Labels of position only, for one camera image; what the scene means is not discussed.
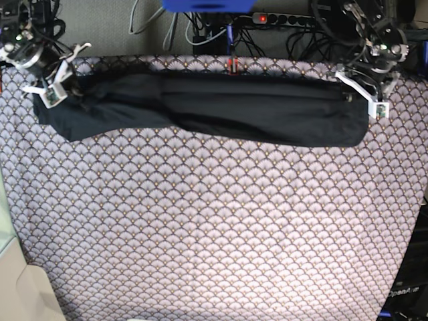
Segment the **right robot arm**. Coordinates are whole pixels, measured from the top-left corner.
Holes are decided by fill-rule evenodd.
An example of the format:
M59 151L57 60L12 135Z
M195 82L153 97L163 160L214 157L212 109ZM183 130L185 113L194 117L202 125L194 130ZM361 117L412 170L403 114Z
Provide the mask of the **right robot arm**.
M59 1L2 1L1 65L32 74L36 88L58 83L66 94L80 96L72 62L83 47L60 41L66 23L58 18L59 9Z

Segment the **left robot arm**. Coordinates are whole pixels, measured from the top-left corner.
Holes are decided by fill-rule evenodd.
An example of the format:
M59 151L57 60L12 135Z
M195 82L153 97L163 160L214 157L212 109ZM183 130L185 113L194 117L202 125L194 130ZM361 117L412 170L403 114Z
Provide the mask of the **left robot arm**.
M375 102L384 102L409 54L402 30L384 1L311 1L322 31L348 52L338 58L336 78Z

